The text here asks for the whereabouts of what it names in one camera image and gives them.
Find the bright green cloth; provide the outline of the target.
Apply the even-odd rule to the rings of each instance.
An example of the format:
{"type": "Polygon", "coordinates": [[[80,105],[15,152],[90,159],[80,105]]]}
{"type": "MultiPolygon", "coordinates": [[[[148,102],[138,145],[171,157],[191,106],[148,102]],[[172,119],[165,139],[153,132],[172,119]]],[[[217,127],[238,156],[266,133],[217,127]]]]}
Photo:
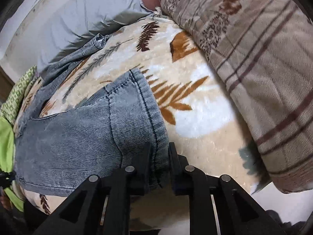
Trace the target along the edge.
{"type": "MultiPolygon", "coordinates": [[[[1,170],[4,172],[13,171],[13,157],[15,151],[14,132],[11,124],[1,116],[0,127],[0,154],[1,154],[1,170]]],[[[12,181],[12,185],[4,189],[12,204],[21,212],[24,212],[24,196],[19,189],[16,181],[12,181]]]]}

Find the brown striped pillow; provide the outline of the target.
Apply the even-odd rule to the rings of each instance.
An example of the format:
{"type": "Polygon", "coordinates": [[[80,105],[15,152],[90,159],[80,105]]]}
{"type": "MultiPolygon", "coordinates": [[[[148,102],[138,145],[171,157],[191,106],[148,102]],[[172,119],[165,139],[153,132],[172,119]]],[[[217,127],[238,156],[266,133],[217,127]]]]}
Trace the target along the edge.
{"type": "Polygon", "coordinates": [[[215,69],[274,185],[312,189],[312,22],[294,0],[161,0],[215,69]]]}

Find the light blue pillow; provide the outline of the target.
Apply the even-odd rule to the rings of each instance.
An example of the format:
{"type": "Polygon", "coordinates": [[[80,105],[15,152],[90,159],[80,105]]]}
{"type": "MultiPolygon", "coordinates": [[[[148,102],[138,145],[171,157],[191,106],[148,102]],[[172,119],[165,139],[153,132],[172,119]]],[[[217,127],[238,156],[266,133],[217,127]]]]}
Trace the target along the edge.
{"type": "Polygon", "coordinates": [[[152,14],[142,0],[69,0],[43,25],[37,70],[78,50],[97,34],[110,35],[152,14]]]}

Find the green patterned cloth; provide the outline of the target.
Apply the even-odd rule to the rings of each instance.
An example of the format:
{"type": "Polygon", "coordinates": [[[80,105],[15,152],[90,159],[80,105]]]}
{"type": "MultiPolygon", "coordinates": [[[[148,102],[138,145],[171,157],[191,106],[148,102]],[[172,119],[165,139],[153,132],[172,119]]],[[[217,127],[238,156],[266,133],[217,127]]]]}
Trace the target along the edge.
{"type": "Polygon", "coordinates": [[[37,78],[37,66],[34,65],[15,83],[7,100],[1,105],[1,116],[12,126],[16,121],[23,99],[27,96],[37,78]]]}

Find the grey denim pants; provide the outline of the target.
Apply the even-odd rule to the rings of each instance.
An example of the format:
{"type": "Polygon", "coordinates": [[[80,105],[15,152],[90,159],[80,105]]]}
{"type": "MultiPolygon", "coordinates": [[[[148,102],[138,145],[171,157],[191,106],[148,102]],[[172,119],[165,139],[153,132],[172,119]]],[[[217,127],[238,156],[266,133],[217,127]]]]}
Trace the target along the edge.
{"type": "Polygon", "coordinates": [[[150,189],[168,180],[169,139],[156,99],[139,69],[131,69],[75,108],[40,117],[43,105],[78,64],[101,50],[107,36],[47,69],[43,85],[21,116],[15,140],[14,171],[22,188],[43,195],[68,196],[88,176],[110,176],[130,165],[151,143],[150,189]]]}

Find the cream leaf-print blanket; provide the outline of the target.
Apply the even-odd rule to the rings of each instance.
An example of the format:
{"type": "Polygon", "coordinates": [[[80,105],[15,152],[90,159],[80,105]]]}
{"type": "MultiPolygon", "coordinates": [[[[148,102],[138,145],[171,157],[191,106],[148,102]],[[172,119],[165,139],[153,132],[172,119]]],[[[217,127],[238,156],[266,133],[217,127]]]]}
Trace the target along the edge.
{"type": "MultiPolygon", "coordinates": [[[[223,83],[191,36],[165,16],[148,16],[107,36],[104,47],[84,58],[43,105],[40,117],[77,107],[131,69],[144,75],[169,143],[174,142],[190,165],[211,176],[228,174],[248,193],[265,186],[267,171],[223,83]]],[[[42,87],[46,71],[23,103],[15,122],[15,138],[19,120],[42,87]]],[[[67,198],[32,192],[16,183],[23,196],[45,215],[67,198]]],[[[164,186],[149,189],[130,205],[130,229],[134,231],[164,229],[188,218],[188,198],[174,196],[169,175],[164,186]]]]}

